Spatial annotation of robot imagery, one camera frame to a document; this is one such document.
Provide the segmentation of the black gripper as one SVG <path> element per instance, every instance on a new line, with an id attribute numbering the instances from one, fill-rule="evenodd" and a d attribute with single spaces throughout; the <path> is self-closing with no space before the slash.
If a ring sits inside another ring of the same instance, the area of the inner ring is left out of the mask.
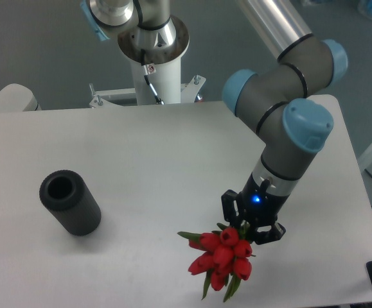
<path id="1" fill-rule="evenodd" d="M 222 196 L 224 220 L 233 228 L 240 228 L 243 221 L 248 222 L 245 239 L 249 243 L 263 245 L 279 241 L 286 233 L 283 225 L 276 222 L 278 212 L 288 199 L 288 195 L 277 196 L 267 192 L 271 186 L 269 180 L 257 184 L 250 175 L 239 193 L 228 189 Z M 268 231 L 259 231 L 259 227 L 270 226 Z"/>

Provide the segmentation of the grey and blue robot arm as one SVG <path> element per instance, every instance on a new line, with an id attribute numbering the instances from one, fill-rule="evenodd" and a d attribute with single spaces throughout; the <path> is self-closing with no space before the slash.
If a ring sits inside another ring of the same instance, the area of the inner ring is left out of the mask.
<path id="1" fill-rule="evenodd" d="M 285 234 L 278 212 L 333 129 L 333 117 L 312 94 L 341 79 L 348 68 L 344 48 L 317 39 L 290 1 L 239 1 L 238 5 L 278 62 L 259 75 L 235 72 L 222 100 L 265 148 L 241 192 L 222 197 L 224 219 L 256 244 Z M 190 37 L 170 12 L 169 1 L 82 1 L 81 9 L 100 40 L 116 39 L 133 63 L 140 105 L 185 100 L 174 68 Z"/>

